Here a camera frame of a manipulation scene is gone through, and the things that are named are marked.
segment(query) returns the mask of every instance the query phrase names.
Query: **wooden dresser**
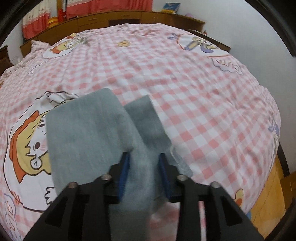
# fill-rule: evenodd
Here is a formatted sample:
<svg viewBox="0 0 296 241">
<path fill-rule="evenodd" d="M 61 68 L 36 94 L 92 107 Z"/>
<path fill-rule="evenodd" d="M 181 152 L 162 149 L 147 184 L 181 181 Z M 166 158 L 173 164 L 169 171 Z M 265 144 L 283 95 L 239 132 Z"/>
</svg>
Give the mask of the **wooden dresser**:
<svg viewBox="0 0 296 241">
<path fill-rule="evenodd" d="M 6 69 L 12 67 L 12 63 L 9 60 L 7 45 L 0 49 L 0 77 Z"/>
<path fill-rule="evenodd" d="M 147 11 L 113 11 L 90 14 L 63 22 L 47 29 L 24 43 L 20 49 L 23 57 L 31 51 L 31 40 L 55 44 L 72 33 L 88 29 L 106 28 L 123 23 L 163 23 L 181 29 L 201 32 L 205 22 L 178 14 Z"/>
</svg>

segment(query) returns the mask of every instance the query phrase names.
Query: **wooden floor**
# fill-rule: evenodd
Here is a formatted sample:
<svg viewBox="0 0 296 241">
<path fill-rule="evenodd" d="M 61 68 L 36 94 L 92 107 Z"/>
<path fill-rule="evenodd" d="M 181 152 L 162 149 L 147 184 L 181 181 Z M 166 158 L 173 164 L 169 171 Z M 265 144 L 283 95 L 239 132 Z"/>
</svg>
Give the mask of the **wooden floor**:
<svg viewBox="0 0 296 241">
<path fill-rule="evenodd" d="M 251 209 L 251 221 L 266 238 L 285 214 L 285 202 L 280 180 L 284 178 L 278 157 L 272 167 L 257 202 Z"/>
</svg>

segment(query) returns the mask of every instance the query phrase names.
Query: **blue gripper pad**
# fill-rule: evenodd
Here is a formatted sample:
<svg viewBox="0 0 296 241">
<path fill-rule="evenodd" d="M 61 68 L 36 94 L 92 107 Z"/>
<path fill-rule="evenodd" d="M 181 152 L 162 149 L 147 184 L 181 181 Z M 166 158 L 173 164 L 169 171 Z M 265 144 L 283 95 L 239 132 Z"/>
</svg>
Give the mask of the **blue gripper pad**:
<svg viewBox="0 0 296 241">
<path fill-rule="evenodd" d="M 121 201 L 124 193 L 124 188 L 126 186 L 126 180 L 128 178 L 128 170 L 130 169 L 130 153 L 127 153 L 123 158 L 120 160 L 121 165 L 121 172 L 118 181 L 118 192 L 117 196 L 119 201 Z"/>
<path fill-rule="evenodd" d="M 167 163 L 167 160 L 165 159 L 165 155 L 164 154 L 160 154 L 159 158 L 158 158 L 158 170 L 161 176 L 161 181 L 165 190 L 165 196 L 167 197 L 168 200 L 170 200 L 171 196 L 172 196 L 172 190 L 170 187 L 170 182 L 169 182 L 169 178 L 167 175 L 167 170 L 165 168 L 165 163 Z"/>
</svg>

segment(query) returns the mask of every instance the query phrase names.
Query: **cartoon duck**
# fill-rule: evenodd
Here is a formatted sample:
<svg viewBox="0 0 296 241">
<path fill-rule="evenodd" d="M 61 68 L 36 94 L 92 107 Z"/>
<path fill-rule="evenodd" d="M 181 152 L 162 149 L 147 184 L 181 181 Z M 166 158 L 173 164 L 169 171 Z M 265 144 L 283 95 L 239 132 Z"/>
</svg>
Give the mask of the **cartoon duck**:
<svg viewBox="0 0 296 241">
<path fill-rule="evenodd" d="M 241 208 L 242 206 L 242 201 L 243 201 L 243 196 L 244 196 L 244 190 L 242 190 L 241 188 L 239 190 L 237 190 L 237 192 L 235 193 L 235 199 L 233 199 L 235 201 L 235 203 Z M 251 220 L 251 211 L 249 211 L 247 214 L 247 217 Z"/>
</svg>

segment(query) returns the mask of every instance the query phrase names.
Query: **wrinkled fabric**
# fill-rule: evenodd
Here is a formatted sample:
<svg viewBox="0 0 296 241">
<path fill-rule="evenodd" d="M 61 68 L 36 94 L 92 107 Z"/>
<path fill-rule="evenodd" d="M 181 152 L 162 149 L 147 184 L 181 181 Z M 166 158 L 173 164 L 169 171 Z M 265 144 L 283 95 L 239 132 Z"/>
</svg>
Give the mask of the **wrinkled fabric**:
<svg viewBox="0 0 296 241">
<path fill-rule="evenodd" d="M 156 209 L 153 200 L 159 201 L 162 193 L 160 153 L 182 174 L 192 176 L 186 163 L 174 162 L 172 143 L 148 96 L 124 108 L 111 90 L 101 89 L 49 111 L 46 124 L 57 193 L 72 181 L 94 181 L 118 163 L 123 152 L 131 153 L 123 200 L 110 207 L 112 240 L 147 240 L 149 216 Z"/>
</svg>

